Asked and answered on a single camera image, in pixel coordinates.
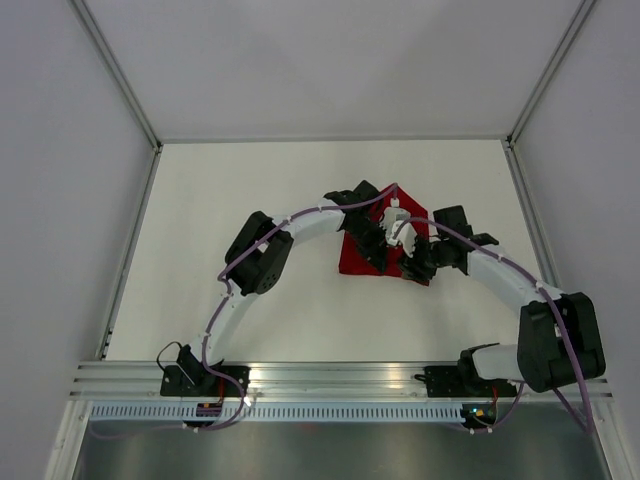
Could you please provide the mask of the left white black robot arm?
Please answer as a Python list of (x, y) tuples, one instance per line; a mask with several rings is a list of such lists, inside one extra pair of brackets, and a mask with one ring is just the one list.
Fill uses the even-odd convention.
[(194, 341), (179, 346), (176, 362), (162, 369), (163, 397), (205, 397), (222, 392), (222, 383), (239, 397), (243, 384), (222, 367), (222, 347), (258, 296), (280, 279), (291, 250), (321, 235), (343, 231), (355, 243), (356, 252), (376, 272), (387, 270), (389, 245), (375, 208), (386, 199), (397, 203), (397, 186), (378, 191), (363, 180), (353, 190), (333, 191), (314, 206), (282, 217), (262, 211), (252, 213), (232, 242), (217, 280), (225, 290), (222, 300)]

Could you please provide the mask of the red cloth napkin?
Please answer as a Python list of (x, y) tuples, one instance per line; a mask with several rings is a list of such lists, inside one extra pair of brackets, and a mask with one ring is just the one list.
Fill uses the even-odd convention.
[(384, 216), (387, 208), (396, 200), (402, 212), (401, 218), (423, 217), (428, 210), (407, 194), (402, 188), (388, 186), (391, 192), (374, 203), (345, 212), (345, 227), (338, 270), (351, 276), (385, 276), (411, 280), (428, 285), (424, 277), (411, 278), (400, 267), (404, 254), (401, 245), (389, 246), (386, 242)]

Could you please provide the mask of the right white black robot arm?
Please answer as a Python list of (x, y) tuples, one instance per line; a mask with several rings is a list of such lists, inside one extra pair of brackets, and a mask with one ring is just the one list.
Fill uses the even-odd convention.
[(441, 268), (454, 268), (487, 288), (516, 316), (517, 340), (463, 350), (457, 362), (459, 388), (478, 395), (492, 381), (524, 383), (537, 393), (602, 376), (606, 361), (592, 300), (568, 294), (536, 278), (514, 261), (488, 233), (476, 233), (462, 206), (435, 212), (429, 240), (415, 229), (418, 217), (395, 221), (387, 233), (401, 246), (398, 266), (405, 277), (429, 281)]

